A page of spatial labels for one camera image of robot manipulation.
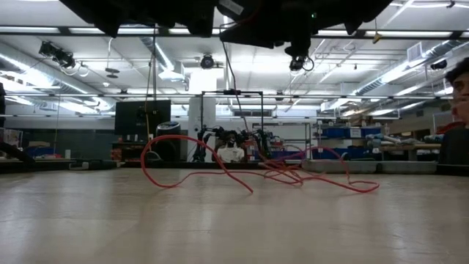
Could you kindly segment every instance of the gray floor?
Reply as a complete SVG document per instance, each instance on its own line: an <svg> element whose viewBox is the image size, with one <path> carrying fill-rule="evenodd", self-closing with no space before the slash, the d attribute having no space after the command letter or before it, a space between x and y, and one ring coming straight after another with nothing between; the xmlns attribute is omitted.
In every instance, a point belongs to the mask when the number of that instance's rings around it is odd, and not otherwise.
<svg viewBox="0 0 469 264"><path fill-rule="evenodd" d="M224 176L162 191L139 169L0 175L0 263L469 263L469 177L355 178L382 186L243 177L251 195Z"/></svg>

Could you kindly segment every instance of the computer monitor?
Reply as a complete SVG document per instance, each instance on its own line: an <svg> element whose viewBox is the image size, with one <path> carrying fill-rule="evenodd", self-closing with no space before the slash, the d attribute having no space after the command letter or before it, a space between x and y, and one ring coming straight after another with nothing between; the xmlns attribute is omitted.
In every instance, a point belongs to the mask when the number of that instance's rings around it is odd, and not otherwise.
<svg viewBox="0 0 469 264"><path fill-rule="evenodd" d="M155 134L159 124L171 120L171 101L148 100L146 109L144 101L116 103L114 133L116 135L146 135L147 114L149 132Z"/></svg>

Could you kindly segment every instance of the dark hair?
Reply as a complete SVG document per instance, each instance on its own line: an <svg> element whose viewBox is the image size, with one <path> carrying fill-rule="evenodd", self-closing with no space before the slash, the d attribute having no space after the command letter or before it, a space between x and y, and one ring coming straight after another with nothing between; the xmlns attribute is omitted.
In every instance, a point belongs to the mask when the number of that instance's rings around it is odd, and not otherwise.
<svg viewBox="0 0 469 264"><path fill-rule="evenodd" d="M446 74L445 78L450 84L453 84L454 80L464 73L469 73L469 57L458 62L456 67Z"/></svg>

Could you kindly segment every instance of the tangled cable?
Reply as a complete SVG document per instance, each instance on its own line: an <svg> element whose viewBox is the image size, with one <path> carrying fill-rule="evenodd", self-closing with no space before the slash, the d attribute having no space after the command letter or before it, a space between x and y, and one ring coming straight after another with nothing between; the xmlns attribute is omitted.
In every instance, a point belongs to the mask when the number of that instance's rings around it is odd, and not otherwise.
<svg viewBox="0 0 469 264"><path fill-rule="evenodd" d="M166 139L188 140L188 141L192 141L192 142L195 142L197 144L200 144L203 147L206 147L211 153L214 154L216 162L218 163L218 165L220 165L220 168L223 171L222 172L192 172L192 173L188 174L187 176L185 176L183 179L181 179L177 183L174 183L174 184L159 183L147 171L147 167L146 167L146 164L145 164L145 155L147 154L147 151L148 151L148 149L150 148L150 146L152 144L154 144L154 143L156 143L160 140L166 140ZM289 159L289 158L293 158L295 156L300 156L300 155L304 156L307 151L314 150L314 149L320 149L320 148L333 153L340 160L342 166L344 166L344 168L345 168L348 184L338 183L334 180L329 180L329 179L324 177L325 173L323 173L323 174L314 174L312 172L307 172L305 170L302 170L300 168L300 164L291 165L291 166L286 166L284 164L284 161ZM283 184L288 184L288 185L291 185L291 186L296 186L296 185L302 186L304 184L304 182L307 181L307 180L321 180L321 181L325 181L326 183L331 183L331 184L334 184L335 186L339 186L339 187L342 187L342 188L345 188L345 189L348 189L348 190L351 190L351 191L355 191L355 192L358 192L358 193L362 193L362 194L368 193L370 191L374 191L374 190L376 190L377 188L380 187L380 184L372 182L372 181L365 181L365 180L354 180L354 181L352 181L350 179L350 173L349 173L349 169L348 169L347 164L340 158L339 154L337 154L332 149L327 148L327 147L310 147L310 148L308 148L306 150L303 150L299 153L288 155L288 156L278 158L278 159L275 159L275 160L267 160L266 158L264 158L262 156L261 156L261 159L264 162L259 163L259 165L267 169L267 171L264 172L263 174L258 173L258 172L244 172L244 171L236 171L236 172L231 171L230 172L228 169L226 169L224 163L218 157L218 155L216 154L214 149L209 147L208 145L206 145L204 142L201 142L197 139L193 139L189 136L165 135L165 136L158 136L158 137L154 138L153 140L151 140L150 142L148 142L148 144L145 146L145 148L141 152L140 163L141 163L141 169L142 169L143 173L145 174L145 176L147 176L148 180L150 182L152 182L154 185L156 185L160 188L174 188L174 187L177 187L179 184L184 182L187 178L189 178L192 175L227 175L231 179L237 181L239 184L241 184L242 186L247 188L251 193L253 193L254 190L249 185L247 185L242 180L240 180L239 178L234 176L234 174L240 174L240 173L241 174L247 174L247 175L260 176L260 177L263 177L264 179L274 180L276 182L283 183ZM308 174L309 176L308 177L302 177L300 174L298 174L296 171L298 171L300 169L303 172L305 172L306 174ZM287 179L285 179L285 180L278 179L277 177L281 176L281 175L287 177L289 180L287 180ZM369 185L372 185L372 187L365 188L365 189L357 188L357 187L354 186L356 183L369 184Z"/></svg>

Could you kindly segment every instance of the white cylinder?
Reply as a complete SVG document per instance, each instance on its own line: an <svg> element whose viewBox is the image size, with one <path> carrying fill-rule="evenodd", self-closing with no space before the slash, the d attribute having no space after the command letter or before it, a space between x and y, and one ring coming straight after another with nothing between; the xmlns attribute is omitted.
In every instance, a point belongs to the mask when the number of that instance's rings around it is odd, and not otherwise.
<svg viewBox="0 0 469 264"><path fill-rule="evenodd" d="M189 121L188 121L188 136L197 139L197 133L201 129L201 98L191 98L189 100ZM215 125L216 113L216 99L204 98L204 122L208 128ZM215 147L215 137L212 136L208 142L211 148ZM195 151L195 142L188 142L188 159L192 161L192 155ZM212 153L207 151L205 162L212 162Z"/></svg>

